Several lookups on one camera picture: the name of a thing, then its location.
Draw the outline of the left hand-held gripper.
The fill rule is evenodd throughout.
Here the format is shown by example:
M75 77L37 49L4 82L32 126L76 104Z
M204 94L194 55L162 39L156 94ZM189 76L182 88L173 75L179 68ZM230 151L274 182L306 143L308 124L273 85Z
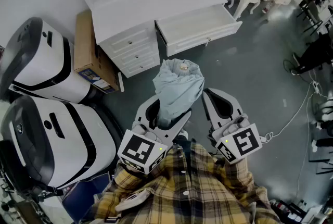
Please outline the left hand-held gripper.
M149 174L166 157L173 140L191 116L191 109L171 122L168 128L157 127L160 101L157 95L142 103L135 120L140 122L126 130L118 150L120 161L130 168Z

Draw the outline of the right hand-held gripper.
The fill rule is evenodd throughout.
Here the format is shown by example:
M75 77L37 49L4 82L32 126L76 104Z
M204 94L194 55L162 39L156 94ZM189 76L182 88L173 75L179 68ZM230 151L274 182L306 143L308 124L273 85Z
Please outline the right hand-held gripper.
M262 142L255 124L251 124L248 116L238 101L228 93L214 89L204 89L202 93L206 116L212 128L211 137L215 148L229 164L235 164L248 155L262 148Z

